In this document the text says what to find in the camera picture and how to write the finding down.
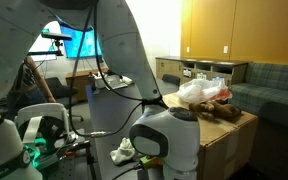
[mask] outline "cardboard box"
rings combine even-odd
[[[184,107],[176,93],[163,96],[169,107]],[[226,121],[204,120],[200,124],[200,150],[198,153],[197,178],[199,180],[224,180],[242,168],[251,154],[257,116],[242,112],[242,115]]]

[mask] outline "gray couch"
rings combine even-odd
[[[288,65],[250,63],[229,103],[258,115],[250,164],[270,179],[288,179]]]

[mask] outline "white plastic bag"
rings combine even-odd
[[[201,103],[216,96],[222,88],[225,88],[223,81],[193,79],[182,84],[177,95],[187,103]]]

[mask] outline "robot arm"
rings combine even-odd
[[[59,20],[83,29],[89,8],[94,12],[96,5],[98,23],[94,24],[94,21],[91,21],[89,26],[96,27],[106,64],[112,71],[131,78],[137,84],[143,99],[158,102],[161,95],[127,3],[124,0],[99,0],[97,4],[96,0],[76,0],[73,4],[72,2],[0,0],[0,98],[11,88],[21,60],[48,22]],[[163,157],[168,169],[184,173],[194,171],[197,166],[198,124],[196,121],[182,119],[182,116],[178,117],[172,111],[165,111],[158,105],[147,105],[144,115],[131,129],[132,143],[144,154]],[[175,111],[175,114],[188,113],[186,110]],[[174,132],[174,127],[182,129],[183,133],[178,135]],[[159,136],[164,137],[164,144],[158,142]],[[144,143],[150,144],[151,148],[145,148]],[[23,145],[14,123],[1,120],[0,166],[19,156],[22,149]],[[178,177],[169,174],[165,177]],[[19,176],[23,179],[42,179],[31,165],[8,173],[7,179]]]

